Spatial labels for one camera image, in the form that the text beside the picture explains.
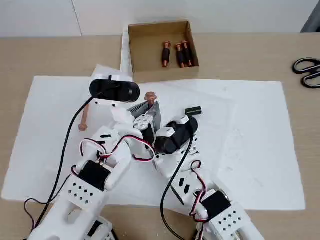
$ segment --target cardboard box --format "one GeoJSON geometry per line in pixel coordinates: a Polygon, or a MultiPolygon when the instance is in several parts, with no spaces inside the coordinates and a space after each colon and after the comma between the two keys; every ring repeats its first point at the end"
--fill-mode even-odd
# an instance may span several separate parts
{"type": "Polygon", "coordinates": [[[133,24],[128,26],[129,43],[135,82],[157,82],[196,78],[199,61],[187,20],[133,24]],[[180,68],[177,62],[176,44],[188,41],[192,54],[192,67],[180,68]],[[163,42],[170,41],[170,61],[162,66],[163,42]]]}

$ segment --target white wall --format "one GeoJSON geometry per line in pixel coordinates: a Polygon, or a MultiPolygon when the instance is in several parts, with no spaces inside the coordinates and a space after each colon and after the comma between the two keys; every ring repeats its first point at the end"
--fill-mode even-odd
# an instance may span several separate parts
{"type": "Polygon", "coordinates": [[[121,34],[188,19],[193,32],[300,32],[319,0],[0,0],[0,37],[121,34]]]}
{"type": "Polygon", "coordinates": [[[0,0],[0,37],[81,36],[70,0],[0,0]]]}

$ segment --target black scissors handle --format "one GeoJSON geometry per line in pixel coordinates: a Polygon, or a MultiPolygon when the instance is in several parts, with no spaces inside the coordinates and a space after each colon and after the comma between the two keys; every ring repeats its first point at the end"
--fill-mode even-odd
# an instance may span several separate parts
{"type": "Polygon", "coordinates": [[[292,71],[295,74],[313,73],[313,72],[317,71],[318,69],[320,69],[320,60],[318,60],[316,58],[312,58],[312,57],[301,58],[301,59],[295,61],[294,64],[292,65],[292,71]],[[298,69],[297,66],[300,63],[312,63],[313,66],[309,66],[309,67],[306,67],[303,69],[298,69]]]}
{"type": "Polygon", "coordinates": [[[305,58],[301,58],[299,60],[297,60],[296,62],[293,63],[292,65],[292,71],[295,74],[305,74],[305,73],[310,73],[309,75],[303,77],[301,79],[301,84],[308,88],[308,89],[318,89],[320,88],[320,84],[309,84],[308,81],[311,79],[315,79],[317,77],[320,77],[320,60],[316,59],[316,58],[312,58],[312,57],[305,57],[305,58]],[[298,69],[297,66],[300,63],[312,63],[313,66],[309,66],[303,69],[298,69]]]}

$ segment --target wooden table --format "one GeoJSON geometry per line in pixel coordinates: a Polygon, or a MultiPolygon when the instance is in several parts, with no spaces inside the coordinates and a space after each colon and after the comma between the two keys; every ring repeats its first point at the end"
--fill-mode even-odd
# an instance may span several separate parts
{"type": "MultiPolygon", "coordinates": [[[[306,210],[249,211],[249,215],[266,240],[319,239],[320,90],[302,87],[301,76],[291,72],[291,64],[306,56],[320,58],[320,34],[195,34],[194,41],[199,78],[283,83],[306,210]]],[[[120,58],[120,36],[0,38],[0,186],[33,77],[89,76],[96,64],[119,68],[120,58]]],[[[30,210],[38,215],[41,206],[30,204],[30,210]]],[[[166,215],[177,232],[191,238],[190,218],[171,211],[166,215]]],[[[108,206],[103,216],[114,224],[120,239],[175,239],[165,229],[158,208],[108,206]]],[[[22,202],[0,200],[0,240],[22,239],[30,227],[22,202]]]]}

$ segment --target screw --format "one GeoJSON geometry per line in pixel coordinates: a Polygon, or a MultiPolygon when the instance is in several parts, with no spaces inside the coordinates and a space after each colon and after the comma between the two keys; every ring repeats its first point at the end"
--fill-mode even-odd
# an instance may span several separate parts
{"type": "Polygon", "coordinates": [[[162,51],[162,65],[164,68],[168,66],[169,58],[170,58],[170,48],[171,43],[170,41],[163,42],[163,51],[162,51]]]}
{"type": "Polygon", "coordinates": [[[85,106],[85,108],[83,109],[81,123],[78,125],[79,130],[82,132],[87,130],[88,128],[88,125],[87,125],[88,111],[89,111],[89,104],[85,106]]]}
{"type": "Polygon", "coordinates": [[[155,100],[156,100],[157,98],[158,98],[158,97],[156,96],[156,94],[155,94],[154,91],[148,91],[148,92],[145,94],[144,100],[146,100],[146,101],[148,102],[149,109],[155,104],[155,100]]]}
{"type": "Polygon", "coordinates": [[[184,68],[185,67],[185,64],[184,64],[184,56],[182,54],[182,48],[181,48],[181,43],[177,43],[175,45],[176,47],[176,58],[177,58],[177,61],[178,61],[178,64],[180,65],[181,68],[184,68]]]}
{"type": "Polygon", "coordinates": [[[184,55],[185,55],[185,58],[186,58],[186,62],[187,62],[189,67],[192,67],[190,51],[189,51],[189,48],[188,48],[188,42],[186,40],[183,40],[182,44],[184,46],[184,55]]]}

